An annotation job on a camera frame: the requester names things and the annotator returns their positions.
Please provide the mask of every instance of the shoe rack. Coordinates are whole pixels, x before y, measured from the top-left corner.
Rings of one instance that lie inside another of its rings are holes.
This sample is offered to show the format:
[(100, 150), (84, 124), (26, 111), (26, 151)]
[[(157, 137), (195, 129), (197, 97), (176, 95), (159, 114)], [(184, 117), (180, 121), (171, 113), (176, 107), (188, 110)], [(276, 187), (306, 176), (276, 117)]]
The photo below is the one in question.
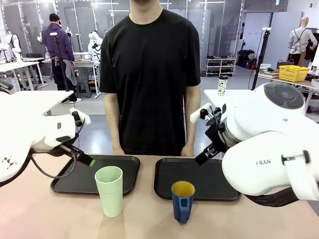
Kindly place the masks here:
[(236, 58), (218, 58), (218, 59), (206, 58), (206, 65), (205, 65), (206, 77), (233, 76), (235, 72), (235, 65), (236, 65)]

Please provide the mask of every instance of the hand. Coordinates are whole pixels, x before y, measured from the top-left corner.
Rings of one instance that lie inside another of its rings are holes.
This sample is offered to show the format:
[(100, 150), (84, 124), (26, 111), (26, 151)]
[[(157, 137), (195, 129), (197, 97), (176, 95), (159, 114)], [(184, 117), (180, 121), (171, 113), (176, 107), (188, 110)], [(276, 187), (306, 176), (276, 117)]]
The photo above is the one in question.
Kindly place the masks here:
[(185, 145), (180, 153), (183, 157), (191, 157), (194, 158), (194, 145)]
[(125, 155), (125, 153), (121, 147), (113, 148), (113, 154), (114, 155)]

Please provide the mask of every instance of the tray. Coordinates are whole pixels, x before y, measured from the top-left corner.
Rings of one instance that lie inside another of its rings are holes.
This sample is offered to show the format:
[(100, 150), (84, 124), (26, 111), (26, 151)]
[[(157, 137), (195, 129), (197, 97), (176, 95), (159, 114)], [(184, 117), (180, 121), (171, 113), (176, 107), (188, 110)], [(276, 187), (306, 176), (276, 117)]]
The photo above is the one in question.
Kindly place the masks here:
[(195, 186), (194, 200), (234, 201), (241, 197), (227, 182), (218, 159), (210, 159), (202, 166), (184, 158), (163, 158), (156, 163), (154, 190), (158, 196), (171, 199), (171, 186), (179, 180)]
[[(78, 161), (74, 171), (68, 177), (54, 179), (51, 182), (51, 189), (57, 193), (99, 194), (94, 175), (100, 168), (106, 166), (118, 166), (122, 169), (123, 195), (130, 193), (134, 189), (140, 167), (140, 160), (138, 158), (132, 156), (90, 156), (95, 159), (93, 167), (88, 167)], [(58, 176), (68, 173), (72, 162), (73, 159), (70, 159), (59, 172)]]

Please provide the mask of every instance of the black cap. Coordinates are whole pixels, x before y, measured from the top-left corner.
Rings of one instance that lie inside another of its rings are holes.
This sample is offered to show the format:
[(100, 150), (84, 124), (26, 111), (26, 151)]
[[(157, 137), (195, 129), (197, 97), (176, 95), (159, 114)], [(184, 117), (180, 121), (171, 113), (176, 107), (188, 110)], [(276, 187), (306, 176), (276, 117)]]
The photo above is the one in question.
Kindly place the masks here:
[(57, 15), (55, 13), (51, 13), (50, 17), (49, 17), (49, 20), (50, 21), (58, 21), (58, 20), (60, 20), (60, 17), (59, 17), (59, 15)]

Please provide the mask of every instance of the person in purple hoodie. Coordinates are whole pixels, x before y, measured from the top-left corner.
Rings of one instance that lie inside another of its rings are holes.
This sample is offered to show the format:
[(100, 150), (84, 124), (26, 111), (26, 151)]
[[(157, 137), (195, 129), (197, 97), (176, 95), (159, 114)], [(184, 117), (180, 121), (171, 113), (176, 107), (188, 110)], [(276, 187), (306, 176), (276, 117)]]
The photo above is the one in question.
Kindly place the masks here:
[[(50, 57), (52, 60), (52, 72), (54, 75), (53, 76), (54, 82), (56, 83), (59, 91), (65, 91), (66, 87), (65, 87), (61, 67), (58, 64), (57, 49), (55, 46), (55, 42), (53, 41), (53, 38), (50, 35), (50, 33), (52, 32), (58, 33), (58, 39), (59, 39), (62, 58), (64, 61), (65, 60), (70, 61), (71, 65), (74, 67), (75, 58), (73, 55), (73, 49), (72, 49), (72, 45), (67, 33), (64, 30), (62, 30), (62, 27), (60, 26), (61, 25), (60, 17), (55, 13), (51, 13), (49, 20), (50, 20), (50, 25), (45, 30), (42, 31), (42, 41), (43, 41), (43, 44), (47, 47), (48, 53), (50, 54)], [(75, 92), (75, 86), (72, 84), (70, 79), (68, 79), (67, 83), (68, 83), (69, 89)], [(73, 103), (78, 103), (80, 101), (81, 99), (77, 98), (75, 93), (73, 93), (70, 96), (70, 103), (73, 104)]]

